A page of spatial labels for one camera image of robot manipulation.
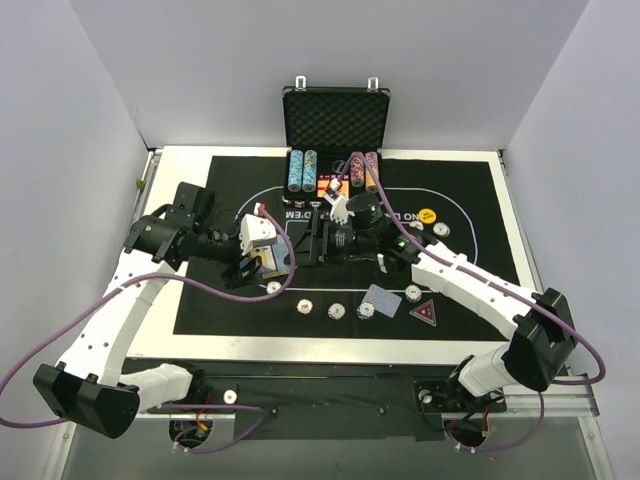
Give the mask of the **grey chip stack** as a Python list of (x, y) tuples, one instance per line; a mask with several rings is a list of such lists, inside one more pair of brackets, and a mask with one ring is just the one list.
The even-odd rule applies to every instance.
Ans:
[(344, 317), (346, 309), (342, 304), (334, 303), (329, 306), (327, 314), (331, 319), (338, 320)]

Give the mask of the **blue chip stack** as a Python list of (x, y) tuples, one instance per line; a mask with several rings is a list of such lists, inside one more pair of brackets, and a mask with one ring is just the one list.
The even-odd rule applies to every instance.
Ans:
[(369, 302), (362, 302), (356, 309), (356, 315), (360, 320), (371, 319), (375, 312), (374, 305)]

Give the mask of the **blue playing card deck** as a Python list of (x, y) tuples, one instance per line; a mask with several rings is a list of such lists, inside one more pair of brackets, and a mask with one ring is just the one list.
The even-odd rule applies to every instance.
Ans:
[(249, 259), (258, 260), (258, 275), (261, 279), (288, 276), (291, 271), (289, 257), (289, 249), (285, 243), (256, 248), (249, 254)]

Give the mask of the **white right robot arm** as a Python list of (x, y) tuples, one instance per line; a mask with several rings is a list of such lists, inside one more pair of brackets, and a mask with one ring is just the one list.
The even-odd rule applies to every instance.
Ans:
[(461, 361), (442, 388), (446, 405), (476, 407), (510, 385), (544, 392), (575, 349), (561, 293), (539, 293), (483, 270), (443, 243), (442, 228), (404, 224), (371, 193), (347, 198), (329, 191), (311, 206), (314, 258), (336, 264), (375, 260), (384, 273), (408, 270), (413, 286), (455, 301), (505, 338), (493, 351)]

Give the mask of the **red triangular dealer marker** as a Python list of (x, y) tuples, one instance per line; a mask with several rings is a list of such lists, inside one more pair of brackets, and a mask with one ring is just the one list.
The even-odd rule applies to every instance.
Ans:
[(413, 308), (409, 314), (418, 320), (435, 327), (437, 318), (435, 312), (435, 304), (433, 300), (428, 300), (417, 307)]

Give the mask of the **yellow big blind button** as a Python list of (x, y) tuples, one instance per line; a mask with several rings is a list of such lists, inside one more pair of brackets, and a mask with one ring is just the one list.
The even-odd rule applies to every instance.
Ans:
[(437, 213), (431, 208), (423, 208), (418, 212), (418, 219), (426, 225), (434, 224), (437, 220)]

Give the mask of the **red chip stack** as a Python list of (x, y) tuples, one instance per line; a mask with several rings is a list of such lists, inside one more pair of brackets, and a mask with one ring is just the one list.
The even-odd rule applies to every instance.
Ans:
[(313, 303), (308, 299), (301, 299), (297, 303), (296, 309), (301, 314), (309, 314), (313, 310)]

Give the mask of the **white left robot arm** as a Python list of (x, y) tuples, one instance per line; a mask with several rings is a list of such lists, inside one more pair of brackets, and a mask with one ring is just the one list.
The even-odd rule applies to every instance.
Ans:
[(203, 405), (201, 369), (179, 361), (132, 374), (122, 367), (154, 300), (183, 263), (224, 262), (231, 267), (229, 283), (244, 281), (259, 268), (250, 254), (276, 242), (262, 205), (231, 233), (213, 227), (214, 205), (213, 193), (182, 182), (171, 203), (133, 223), (102, 302), (83, 316), (84, 328), (57, 363), (41, 365), (34, 375), (36, 390), (54, 414), (115, 439), (140, 412), (172, 402), (186, 412)]

